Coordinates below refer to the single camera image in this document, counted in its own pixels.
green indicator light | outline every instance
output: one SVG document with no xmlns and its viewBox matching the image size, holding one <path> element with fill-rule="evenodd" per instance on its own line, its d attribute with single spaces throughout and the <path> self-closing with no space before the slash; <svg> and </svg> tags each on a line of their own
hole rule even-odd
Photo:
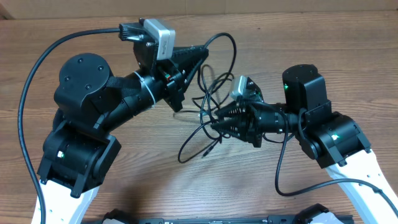
<svg viewBox="0 0 398 224">
<path fill-rule="evenodd" d="M 338 138 L 340 138 L 340 136 L 338 136 L 337 134 L 334 134 L 331 136 L 331 138 L 336 141 Z"/>
</svg>

wooden table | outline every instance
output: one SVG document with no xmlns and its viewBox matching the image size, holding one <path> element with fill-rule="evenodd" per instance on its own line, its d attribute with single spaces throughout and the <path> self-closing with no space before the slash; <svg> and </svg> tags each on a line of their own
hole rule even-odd
<svg viewBox="0 0 398 224">
<path fill-rule="evenodd" d="M 203 44 L 213 34 L 229 32 L 238 45 L 234 74 L 250 76 L 267 102 L 284 102 L 282 72 L 312 63 L 325 77 L 333 109 L 352 117 L 363 129 L 392 188 L 398 192 L 398 12 L 275 13 L 223 16 L 169 16 L 177 46 Z M 117 27 L 133 17 L 0 21 L 0 223 L 30 223 L 36 194 L 17 140 L 17 106 L 27 74 L 39 55 L 55 40 L 72 32 Z M 52 127 L 57 105 L 53 93 L 61 66 L 72 56 L 92 52 L 103 56 L 113 73 L 125 76 L 138 68 L 132 43 L 116 34 L 79 37 L 57 47 L 40 66 L 30 86 L 24 129 L 37 170 L 42 144 Z M 210 46 L 207 63 L 216 74 L 231 60 L 228 39 Z M 201 96 L 196 84 L 183 102 Z M 163 101 L 113 134 L 123 148 L 109 170 L 87 219 L 114 208 L 138 217 L 260 217 L 295 214 L 322 203 L 332 212 L 358 214 L 338 186 L 297 197 L 281 197 L 274 188 L 280 144 L 260 149 L 225 140 L 205 159 L 184 165 L 177 153 L 198 126 L 197 114 L 174 118 Z M 209 140 L 199 134 L 183 156 Z M 315 161 L 288 143 L 280 185 L 290 192 L 330 179 Z"/>
</svg>

wood grain surface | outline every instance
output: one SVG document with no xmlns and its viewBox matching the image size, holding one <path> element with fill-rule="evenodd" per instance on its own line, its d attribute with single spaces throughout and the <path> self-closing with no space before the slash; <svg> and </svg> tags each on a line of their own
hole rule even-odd
<svg viewBox="0 0 398 224">
<path fill-rule="evenodd" d="M 379 164 L 398 192 L 398 12 L 277 13 L 164 17 L 177 31 L 177 46 L 203 44 L 229 32 L 238 45 L 233 73 L 251 77 L 269 103 L 284 102 L 282 72 L 312 63 L 325 77 L 333 110 L 352 117 L 373 145 Z M 72 32 L 117 27 L 134 17 L 0 21 L 0 223 L 30 223 L 36 195 L 17 139 L 17 106 L 27 74 L 41 53 Z M 53 93 L 61 66 L 72 56 L 103 56 L 113 73 L 138 68 L 132 43 L 116 34 L 79 37 L 57 47 L 40 66 L 24 111 L 27 148 L 37 170 L 42 144 L 57 109 Z M 227 71 L 231 44 L 210 45 L 206 61 L 216 74 Z M 227 85 L 221 90 L 226 93 Z M 192 84 L 183 102 L 200 96 Z M 260 149 L 234 139 L 223 141 L 204 159 L 182 165 L 177 153 L 198 126 L 197 114 L 177 114 L 163 101 L 115 130 L 123 148 L 110 168 L 85 218 L 102 217 L 114 208 L 137 217 L 260 217 L 295 214 L 322 203 L 337 214 L 358 214 L 338 186 L 297 197 L 281 197 L 274 188 L 280 144 Z M 183 157 L 209 140 L 196 136 Z M 288 143 L 280 176 L 285 192 L 329 180 L 296 140 Z"/>
</svg>

beige wall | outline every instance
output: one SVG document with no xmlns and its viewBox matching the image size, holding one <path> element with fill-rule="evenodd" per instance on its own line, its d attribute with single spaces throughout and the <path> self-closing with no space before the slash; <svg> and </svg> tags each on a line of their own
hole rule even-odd
<svg viewBox="0 0 398 224">
<path fill-rule="evenodd" d="M 398 0 L 0 0 L 9 19 L 395 10 Z"/>
</svg>

wooden tabletop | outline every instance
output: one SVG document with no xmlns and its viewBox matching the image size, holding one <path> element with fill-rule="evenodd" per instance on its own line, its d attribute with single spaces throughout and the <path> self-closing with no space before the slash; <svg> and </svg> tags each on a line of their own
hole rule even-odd
<svg viewBox="0 0 398 224">
<path fill-rule="evenodd" d="M 325 77 L 333 110 L 352 117 L 373 145 L 378 162 L 398 192 L 398 11 L 275 13 L 164 17 L 177 32 L 176 46 L 204 44 L 218 32 L 236 40 L 233 73 L 251 77 L 269 103 L 284 102 L 282 72 L 312 63 Z M 87 29 L 117 27 L 133 17 L 0 21 L 0 223 L 30 223 L 36 194 L 17 139 L 17 106 L 23 84 L 41 53 L 57 39 Z M 37 170 L 42 145 L 57 109 L 53 93 L 61 66 L 72 56 L 92 52 L 104 57 L 117 76 L 138 68 L 132 43 L 116 34 L 79 37 L 57 47 L 40 66 L 24 111 L 27 148 Z M 227 38 L 210 45 L 210 64 L 226 72 L 232 57 Z M 226 93 L 228 85 L 221 90 Z M 201 96 L 193 83 L 183 105 Z M 261 217 L 295 214 L 321 203 L 337 214 L 359 217 L 336 186 L 296 197 L 281 197 L 274 187 L 280 144 L 259 149 L 226 139 L 204 159 L 177 162 L 184 140 L 198 126 L 197 114 L 180 114 L 162 101 L 113 134 L 122 149 L 85 218 L 102 217 L 114 208 L 137 217 Z M 209 140 L 196 136 L 183 157 Z M 284 192 L 329 180 L 296 140 L 287 145 L 280 175 Z"/>
</svg>

